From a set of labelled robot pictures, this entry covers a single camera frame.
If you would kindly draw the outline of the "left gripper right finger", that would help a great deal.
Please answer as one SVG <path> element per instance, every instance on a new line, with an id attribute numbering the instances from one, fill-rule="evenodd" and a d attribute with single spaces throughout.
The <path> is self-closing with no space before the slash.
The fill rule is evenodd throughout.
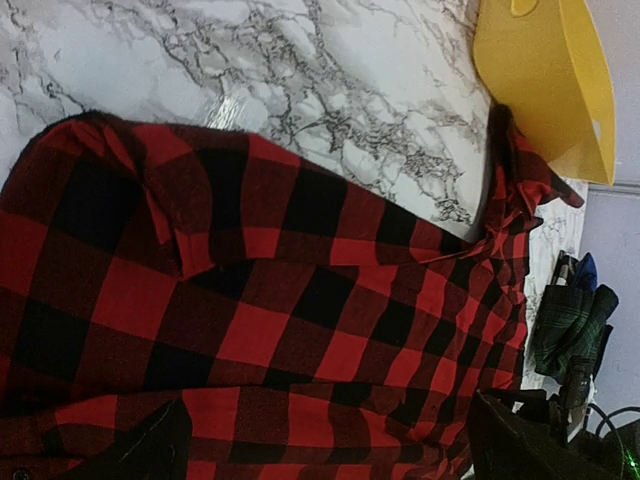
<path id="1" fill-rule="evenodd" d="M 602 465 L 594 440 L 568 441 L 568 410 L 546 392 L 490 389 L 474 394 L 469 442 L 477 479 L 622 479 L 622 448 Z"/>

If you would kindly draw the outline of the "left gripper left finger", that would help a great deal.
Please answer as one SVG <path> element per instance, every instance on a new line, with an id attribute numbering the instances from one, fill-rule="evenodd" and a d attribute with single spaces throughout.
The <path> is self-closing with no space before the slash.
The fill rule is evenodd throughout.
<path id="1" fill-rule="evenodd" d="M 65 472 L 64 478 L 185 479 L 192 427 L 184 401 L 168 401 L 109 448 Z"/>

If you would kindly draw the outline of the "dark green plaid skirt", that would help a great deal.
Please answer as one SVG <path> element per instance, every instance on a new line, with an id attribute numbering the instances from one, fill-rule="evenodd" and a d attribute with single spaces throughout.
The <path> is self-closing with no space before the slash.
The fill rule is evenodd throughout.
<path id="1" fill-rule="evenodd" d="M 594 291 L 548 285 L 533 332 L 535 371 L 560 382 L 572 357 L 596 360 L 607 321 L 619 305 L 606 285 Z"/>

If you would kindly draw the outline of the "red black plaid shirt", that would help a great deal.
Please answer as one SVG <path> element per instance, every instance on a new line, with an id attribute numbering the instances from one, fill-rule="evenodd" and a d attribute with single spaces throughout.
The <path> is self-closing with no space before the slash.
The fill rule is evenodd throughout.
<path id="1" fill-rule="evenodd" d="M 71 474 L 184 407 L 190 479 L 458 479 L 520 386 L 536 211 L 582 198 L 502 106 L 467 242 L 249 133 L 88 112 L 1 192 L 1 475 Z"/>

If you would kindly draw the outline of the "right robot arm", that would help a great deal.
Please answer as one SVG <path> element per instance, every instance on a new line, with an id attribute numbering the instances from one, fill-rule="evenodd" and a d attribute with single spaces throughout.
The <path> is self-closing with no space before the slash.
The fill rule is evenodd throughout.
<path id="1" fill-rule="evenodd" d="M 605 412 L 595 403 L 595 362 L 572 357 L 555 394 L 522 390 L 515 417 L 529 429 L 526 445 L 565 478 L 589 474 L 614 479 L 639 477 L 639 420 L 616 422 L 639 414 L 637 406 Z"/>

